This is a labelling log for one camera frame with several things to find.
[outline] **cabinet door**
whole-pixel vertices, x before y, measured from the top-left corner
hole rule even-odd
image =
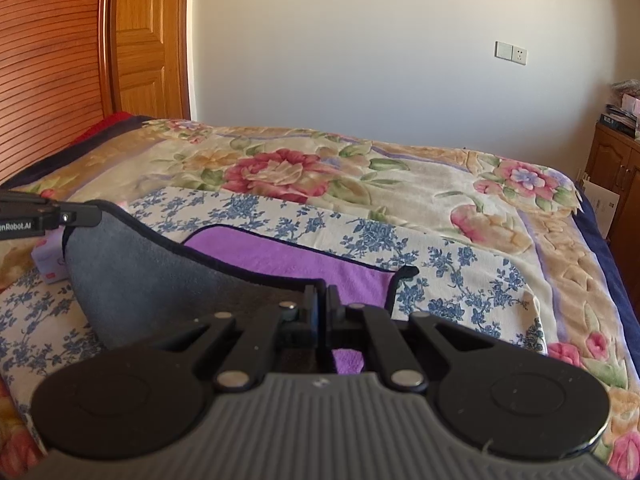
[[[632,152],[628,162],[629,172],[626,174],[621,188],[625,189],[625,201],[618,205],[619,214],[610,235],[610,249],[620,270],[622,281],[630,296],[634,294],[638,282],[638,265],[640,264],[640,153]]]
[[[631,151],[624,142],[596,128],[586,173],[594,184],[620,193]]]

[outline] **wall outlet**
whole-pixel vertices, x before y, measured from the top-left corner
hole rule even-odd
[[[514,46],[513,53],[511,54],[511,60],[514,63],[519,63],[520,65],[526,65],[527,51],[524,48],[520,48],[519,46]]]

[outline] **gray fabric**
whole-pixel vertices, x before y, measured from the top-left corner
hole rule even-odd
[[[247,322],[266,304],[302,304],[302,292],[255,285],[174,254],[105,211],[98,227],[73,230],[65,260],[78,303],[107,348],[211,312]]]

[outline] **purple towel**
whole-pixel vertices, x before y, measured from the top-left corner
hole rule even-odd
[[[398,281],[417,274],[415,267],[379,269],[220,224],[197,230],[183,243],[203,254],[253,272],[287,278],[320,278],[338,287],[344,304],[366,303],[386,308],[389,312],[394,306]],[[334,359],[339,374],[357,374],[364,364],[362,354],[355,350],[334,350]]]

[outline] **blue floral fabric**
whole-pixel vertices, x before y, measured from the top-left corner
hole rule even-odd
[[[228,224],[383,269],[416,266],[420,273],[398,287],[393,318],[431,312],[546,351],[537,299],[511,261],[489,251],[435,233],[222,190],[167,187],[128,209],[176,242],[205,225]],[[0,295],[0,308],[0,374],[30,422],[31,394],[42,378],[103,348],[68,281],[47,285],[34,269]]]

